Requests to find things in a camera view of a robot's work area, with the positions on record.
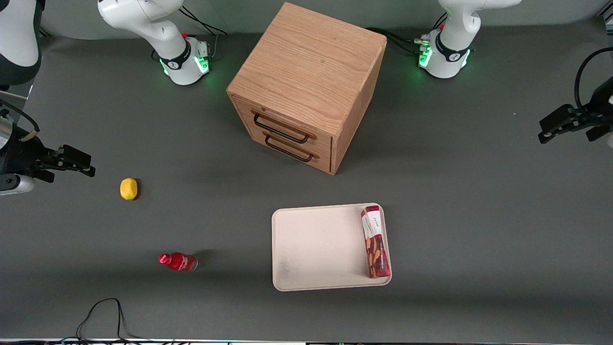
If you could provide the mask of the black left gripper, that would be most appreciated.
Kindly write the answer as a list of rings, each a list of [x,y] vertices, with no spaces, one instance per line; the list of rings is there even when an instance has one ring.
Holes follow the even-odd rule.
[[[594,90],[587,104],[579,103],[582,113],[572,105],[561,105],[539,121],[539,142],[545,144],[558,135],[587,127],[591,127],[587,131],[589,142],[608,135],[613,121],[612,95],[613,77],[610,77]]]

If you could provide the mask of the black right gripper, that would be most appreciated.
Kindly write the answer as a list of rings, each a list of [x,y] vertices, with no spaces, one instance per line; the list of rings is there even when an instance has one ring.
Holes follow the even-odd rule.
[[[29,175],[45,183],[53,183],[55,173],[40,170],[38,161],[45,159],[45,168],[59,171],[77,171],[88,177],[94,177],[96,169],[91,165],[91,156],[72,146],[60,146],[48,153],[42,141],[35,137],[21,142],[26,131],[14,127],[7,144],[1,149],[1,174]]]

